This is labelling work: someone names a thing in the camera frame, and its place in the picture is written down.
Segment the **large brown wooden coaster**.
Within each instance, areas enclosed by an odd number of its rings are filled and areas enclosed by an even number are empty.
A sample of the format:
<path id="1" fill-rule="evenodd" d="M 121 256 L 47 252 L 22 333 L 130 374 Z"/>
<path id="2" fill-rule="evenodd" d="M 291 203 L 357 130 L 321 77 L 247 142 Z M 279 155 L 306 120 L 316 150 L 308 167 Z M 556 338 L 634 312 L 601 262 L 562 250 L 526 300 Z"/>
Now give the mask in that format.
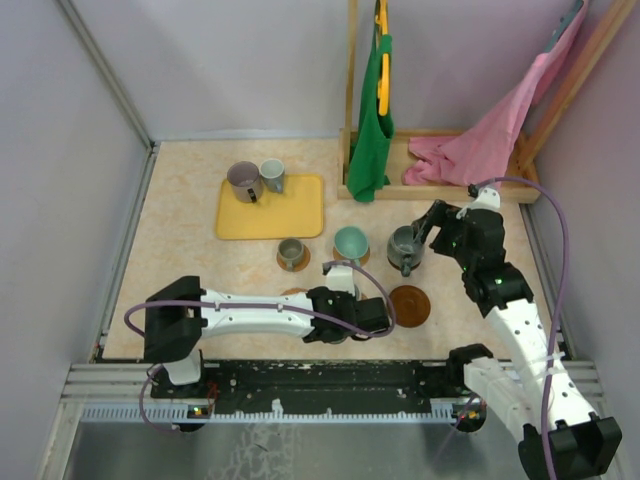
<path id="1" fill-rule="evenodd" d="M 396 323 L 404 328 L 416 328 L 424 324 L 431 313 L 427 294 L 412 285 L 402 285 L 390 294 L 396 312 Z"/>

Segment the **dark speckled grey mug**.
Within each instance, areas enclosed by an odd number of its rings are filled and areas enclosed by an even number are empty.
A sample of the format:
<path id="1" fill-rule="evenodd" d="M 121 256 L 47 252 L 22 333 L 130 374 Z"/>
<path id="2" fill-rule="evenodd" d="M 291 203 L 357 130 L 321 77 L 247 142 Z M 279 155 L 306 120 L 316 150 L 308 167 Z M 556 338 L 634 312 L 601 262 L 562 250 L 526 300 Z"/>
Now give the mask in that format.
<path id="1" fill-rule="evenodd" d="M 387 260 L 405 278 L 422 262 L 424 244 L 414 238 L 409 225 L 397 228 L 387 242 Z"/>

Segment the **teal mug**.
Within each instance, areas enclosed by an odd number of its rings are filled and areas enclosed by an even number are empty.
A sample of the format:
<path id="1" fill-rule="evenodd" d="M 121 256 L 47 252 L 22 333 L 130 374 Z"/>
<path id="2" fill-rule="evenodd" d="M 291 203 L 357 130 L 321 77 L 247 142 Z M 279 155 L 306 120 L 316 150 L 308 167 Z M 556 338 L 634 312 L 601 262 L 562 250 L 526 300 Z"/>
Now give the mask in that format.
<path id="1" fill-rule="evenodd" d="M 363 256 L 366 250 L 370 249 L 367 236 L 355 226 L 339 229 L 334 235 L 333 247 L 336 247 L 343 256 L 352 259 Z"/>

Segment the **large woven rattan coaster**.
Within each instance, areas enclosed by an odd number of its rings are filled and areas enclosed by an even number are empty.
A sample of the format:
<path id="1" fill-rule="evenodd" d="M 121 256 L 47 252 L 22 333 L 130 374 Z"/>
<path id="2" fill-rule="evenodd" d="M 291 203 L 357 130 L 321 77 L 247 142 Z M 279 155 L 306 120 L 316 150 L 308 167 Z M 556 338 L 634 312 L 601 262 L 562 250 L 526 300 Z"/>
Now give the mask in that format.
<path id="1" fill-rule="evenodd" d="M 308 292 L 308 290 L 305 289 L 305 288 L 295 287 L 295 288 L 290 288 L 290 289 L 285 290 L 281 295 L 282 296 L 289 296 L 289 295 L 296 295 L 296 294 L 299 294 L 299 293 L 306 294 L 307 292 Z"/>

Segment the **light wooden coaster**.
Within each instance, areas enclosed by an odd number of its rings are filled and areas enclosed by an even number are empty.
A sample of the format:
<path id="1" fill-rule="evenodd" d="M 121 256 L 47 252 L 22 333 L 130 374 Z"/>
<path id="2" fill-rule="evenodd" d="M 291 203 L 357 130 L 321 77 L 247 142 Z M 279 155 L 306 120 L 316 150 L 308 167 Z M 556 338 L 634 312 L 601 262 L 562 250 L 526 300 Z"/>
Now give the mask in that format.
<path id="1" fill-rule="evenodd" d="M 282 270 L 288 272 L 300 272 L 310 263 L 311 253 L 305 245 L 292 245 L 279 249 L 276 261 Z"/>

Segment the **small olive mug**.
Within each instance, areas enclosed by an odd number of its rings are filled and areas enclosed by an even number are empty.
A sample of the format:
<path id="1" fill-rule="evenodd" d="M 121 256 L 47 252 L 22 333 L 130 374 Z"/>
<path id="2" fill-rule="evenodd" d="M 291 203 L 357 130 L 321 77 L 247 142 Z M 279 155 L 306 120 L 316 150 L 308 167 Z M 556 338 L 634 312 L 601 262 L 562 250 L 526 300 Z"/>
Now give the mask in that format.
<path id="1" fill-rule="evenodd" d="M 277 260 L 287 271 L 293 271 L 304 259 L 304 245 L 296 238 L 287 238 L 278 245 Z"/>

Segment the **purple mug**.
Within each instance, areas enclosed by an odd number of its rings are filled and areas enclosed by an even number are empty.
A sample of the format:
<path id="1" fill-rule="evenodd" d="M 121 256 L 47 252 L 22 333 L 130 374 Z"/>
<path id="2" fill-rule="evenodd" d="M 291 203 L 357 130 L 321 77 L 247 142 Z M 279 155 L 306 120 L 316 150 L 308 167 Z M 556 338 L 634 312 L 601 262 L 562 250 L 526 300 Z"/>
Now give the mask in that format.
<path id="1" fill-rule="evenodd" d="M 263 193 L 263 185 L 259 168 L 249 161 L 233 164 L 227 171 L 229 182 L 235 198 L 242 203 L 257 203 Z"/>

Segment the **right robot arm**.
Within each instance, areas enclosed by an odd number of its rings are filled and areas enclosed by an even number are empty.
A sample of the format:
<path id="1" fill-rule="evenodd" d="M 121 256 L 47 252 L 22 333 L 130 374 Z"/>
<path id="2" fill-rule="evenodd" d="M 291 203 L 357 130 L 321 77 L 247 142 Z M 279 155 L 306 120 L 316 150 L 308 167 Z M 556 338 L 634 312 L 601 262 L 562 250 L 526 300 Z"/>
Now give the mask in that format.
<path id="1" fill-rule="evenodd" d="M 506 345 L 512 379 L 481 344 L 447 360 L 448 387 L 484 400 L 511 433 L 530 479 L 589 479 L 607 472 L 622 440 L 612 417 L 602 418 L 581 394 L 541 323 L 522 272 L 506 260 L 499 192 L 471 187 L 464 207 L 443 200 L 412 222 L 421 244 L 456 260 L 469 299 Z"/>

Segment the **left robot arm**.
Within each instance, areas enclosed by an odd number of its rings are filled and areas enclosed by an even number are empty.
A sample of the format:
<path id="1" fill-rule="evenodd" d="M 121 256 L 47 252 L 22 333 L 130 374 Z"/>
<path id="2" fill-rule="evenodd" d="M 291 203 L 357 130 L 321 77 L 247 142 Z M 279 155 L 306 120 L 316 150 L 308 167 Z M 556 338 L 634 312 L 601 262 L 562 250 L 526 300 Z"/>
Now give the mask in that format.
<path id="1" fill-rule="evenodd" d="M 365 341 L 390 335 L 395 311 L 389 295 L 363 298 L 355 284 L 358 272 L 381 284 L 357 264 L 323 264 L 325 284 L 306 292 L 280 296 L 232 295 L 201 287 L 198 276 L 183 276 L 146 302 L 130 308 L 125 323 L 142 311 L 143 359 L 164 367 L 172 385 L 184 395 L 201 394 L 208 384 L 196 345 L 202 339 L 236 334 L 273 334 L 304 343 L 337 344 L 349 338 Z"/>

